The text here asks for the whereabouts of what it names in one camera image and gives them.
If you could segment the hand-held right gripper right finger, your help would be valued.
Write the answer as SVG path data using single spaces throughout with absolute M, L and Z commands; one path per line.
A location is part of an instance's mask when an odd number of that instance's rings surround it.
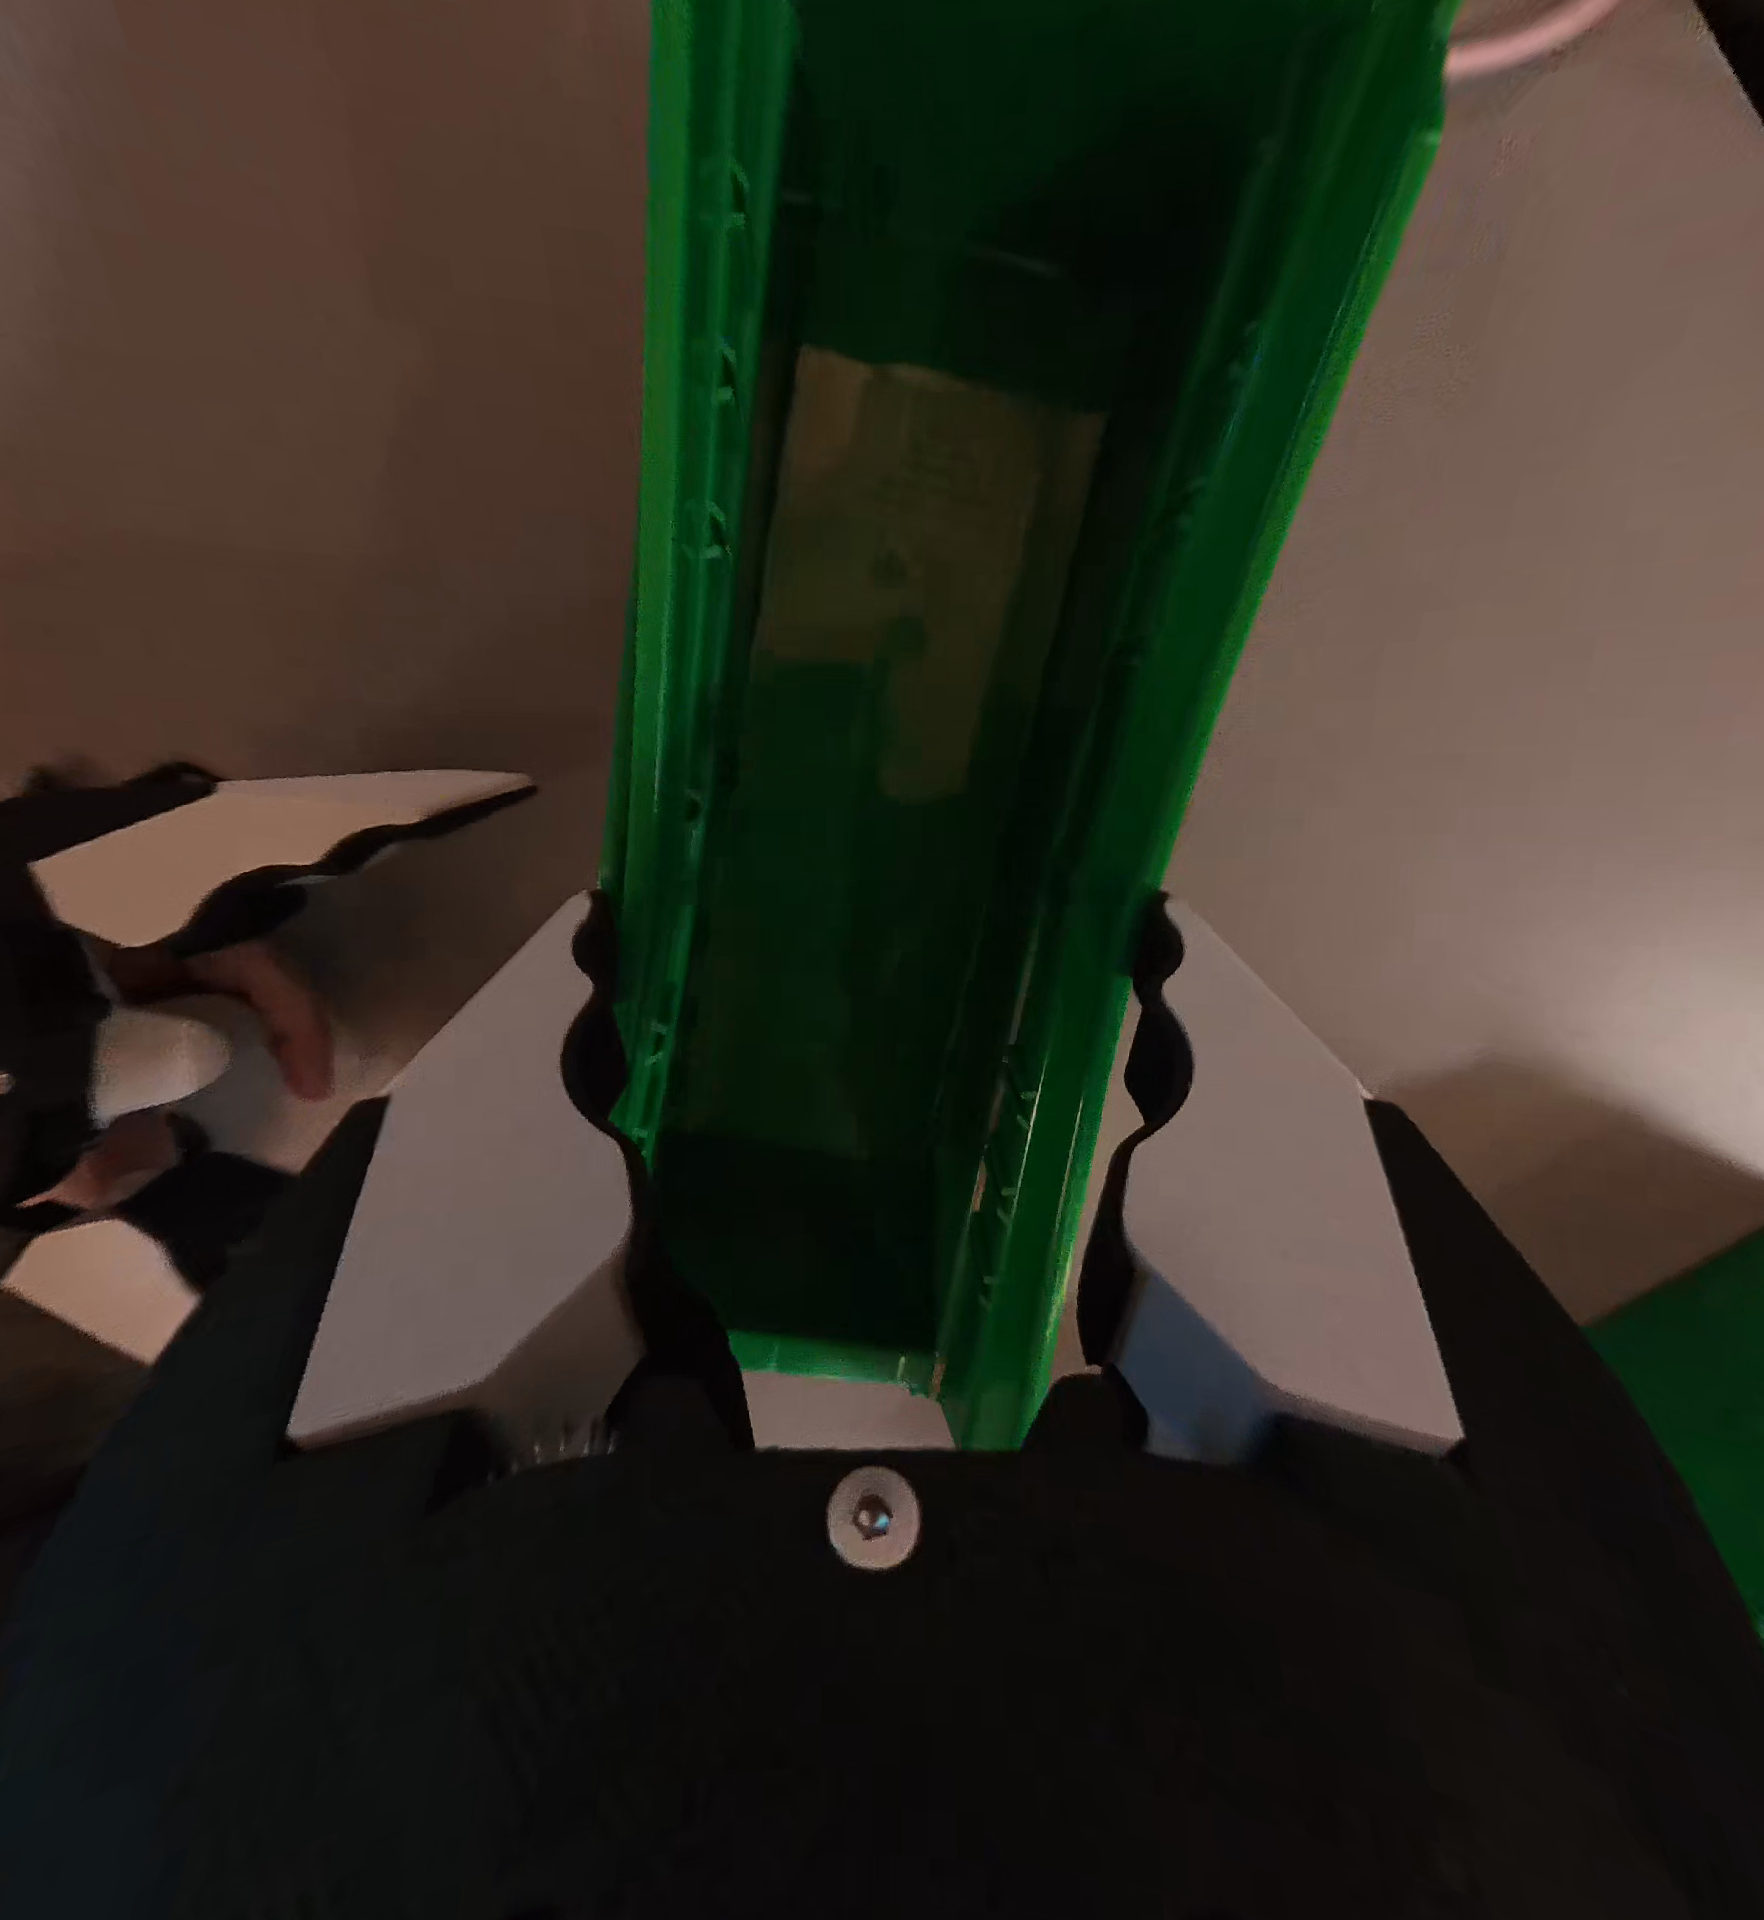
M 1360 1081 L 1167 896 L 1133 995 L 1134 1127 L 1084 1243 L 1084 1362 L 1164 1459 L 1251 1459 L 1278 1419 L 1447 1454 L 1460 1415 Z

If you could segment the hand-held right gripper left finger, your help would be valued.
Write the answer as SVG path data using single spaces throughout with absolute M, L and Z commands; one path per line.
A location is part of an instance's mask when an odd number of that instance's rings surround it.
M 753 1444 L 721 1318 L 677 1272 L 614 1118 L 617 974 L 614 911 L 582 890 L 377 1098 L 296 1441 L 466 1415 L 504 1450 L 587 1450 L 629 1385 L 660 1377 Z

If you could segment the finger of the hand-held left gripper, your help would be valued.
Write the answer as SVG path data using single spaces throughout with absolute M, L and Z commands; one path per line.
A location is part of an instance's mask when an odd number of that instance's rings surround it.
M 121 1218 L 82 1218 L 48 1234 L 0 1228 L 0 1292 L 134 1366 L 152 1366 L 202 1296 L 166 1249 Z
M 204 798 L 49 853 L 28 872 L 52 921 L 110 947 L 197 952 L 253 916 L 391 847 L 531 801 L 531 777 L 476 769 L 216 782 Z

